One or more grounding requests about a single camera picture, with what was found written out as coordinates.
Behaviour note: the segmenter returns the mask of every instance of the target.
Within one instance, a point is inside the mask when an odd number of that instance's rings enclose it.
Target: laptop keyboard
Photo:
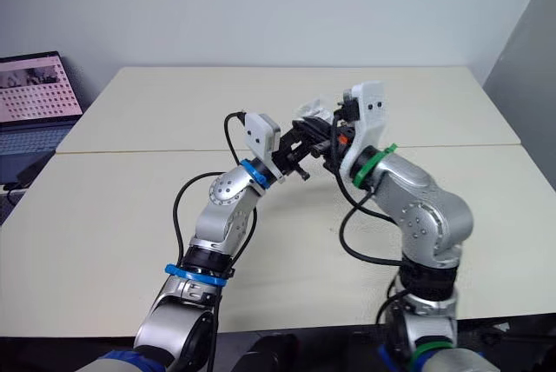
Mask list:
[[[69,131],[70,129],[66,128],[22,133],[3,133],[0,136],[0,155],[54,150]]]

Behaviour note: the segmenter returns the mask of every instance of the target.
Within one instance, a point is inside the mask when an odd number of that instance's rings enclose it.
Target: white bracket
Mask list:
[[[286,178],[272,162],[272,152],[280,147],[280,126],[266,114],[248,113],[245,115],[245,144],[253,151],[275,176],[283,183]]]
[[[351,98],[359,104],[359,120],[353,123],[355,137],[351,147],[341,161],[340,175],[349,178],[349,171],[357,156],[367,146],[378,148],[382,131],[386,126],[384,87],[381,81],[367,81],[351,89]]]

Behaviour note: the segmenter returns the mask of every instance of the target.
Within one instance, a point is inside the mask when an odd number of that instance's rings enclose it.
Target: white table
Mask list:
[[[521,146],[399,153],[473,210],[459,317],[554,311],[556,194]],[[0,235],[0,335],[133,335],[176,258],[176,191],[231,163],[218,151],[56,155]],[[221,331],[373,320],[394,269],[343,252],[337,229],[348,206],[315,160],[304,166],[309,181],[292,175],[261,200],[256,236],[224,290]],[[186,241],[207,188],[192,187],[181,206]],[[395,227],[370,217],[355,217],[347,239],[371,255],[400,252]]]
[[[335,102],[366,80],[385,84],[382,145],[519,144],[467,68],[123,68],[58,152],[226,150],[222,120],[266,112],[283,131],[318,96]],[[245,148],[242,130],[234,143]]]

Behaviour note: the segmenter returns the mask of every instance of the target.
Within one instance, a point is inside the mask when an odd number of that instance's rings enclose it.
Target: laptop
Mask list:
[[[83,114],[58,52],[0,59],[0,184],[51,155]]]

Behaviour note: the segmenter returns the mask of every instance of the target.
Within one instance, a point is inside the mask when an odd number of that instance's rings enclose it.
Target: laptop screen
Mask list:
[[[0,123],[47,123],[82,113],[57,52],[0,60]]]

